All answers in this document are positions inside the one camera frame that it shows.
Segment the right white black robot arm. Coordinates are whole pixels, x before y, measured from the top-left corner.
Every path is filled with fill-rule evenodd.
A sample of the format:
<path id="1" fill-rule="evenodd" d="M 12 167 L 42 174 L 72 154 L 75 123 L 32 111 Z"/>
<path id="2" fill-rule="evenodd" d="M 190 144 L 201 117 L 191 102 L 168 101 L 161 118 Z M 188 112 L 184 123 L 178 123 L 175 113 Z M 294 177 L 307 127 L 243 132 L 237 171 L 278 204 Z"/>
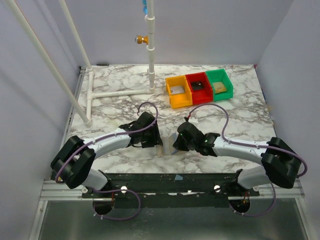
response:
<path id="1" fill-rule="evenodd" d="M 267 142 L 225 140 L 219 133 L 202 133 L 188 121 L 178 127 L 172 146 L 178 151 L 196 151 L 203 156 L 233 157 L 256 163 L 257 167 L 236 172 L 230 188 L 237 191 L 268 183 L 291 189 L 301 166 L 292 149 L 280 138 L 272 137 Z"/>

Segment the beige card holder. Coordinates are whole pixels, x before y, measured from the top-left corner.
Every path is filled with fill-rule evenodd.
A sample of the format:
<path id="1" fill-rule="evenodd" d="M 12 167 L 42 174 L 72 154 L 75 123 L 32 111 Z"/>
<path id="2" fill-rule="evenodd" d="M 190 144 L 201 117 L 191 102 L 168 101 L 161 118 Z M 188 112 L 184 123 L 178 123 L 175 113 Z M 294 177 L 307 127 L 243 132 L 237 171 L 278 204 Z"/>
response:
<path id="1" fill-rule="evenodd" d="M 177 154 L 179 150 L 173 146 L 177 138 L 178 135 L 176 132 L 171 134 L 170 136 L 162 137 L 162 145 L 156 146 L 156 155 L 158 157 L 162 157 Z"/>

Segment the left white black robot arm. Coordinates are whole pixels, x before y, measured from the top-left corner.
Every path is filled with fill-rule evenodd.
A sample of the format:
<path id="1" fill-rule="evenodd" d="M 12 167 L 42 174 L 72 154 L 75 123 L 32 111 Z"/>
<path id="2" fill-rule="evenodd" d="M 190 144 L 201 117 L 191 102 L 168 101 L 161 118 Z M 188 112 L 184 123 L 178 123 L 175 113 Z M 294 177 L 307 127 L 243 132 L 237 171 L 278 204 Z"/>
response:
<path id="1" fill-rule="evenodd" d="M 92 169 L 94 160 L 137 144 L 141 144 L 142 148 L 163 145 L 156 118 L 148 112 L 143 112 L 137 120 L 123 124 L 100 137 L 70 137 L 52 160 L 50 167 L 70 189 L 82 185 L 100 191 L 108 184 L 109 179 L 102 171 Z"/>

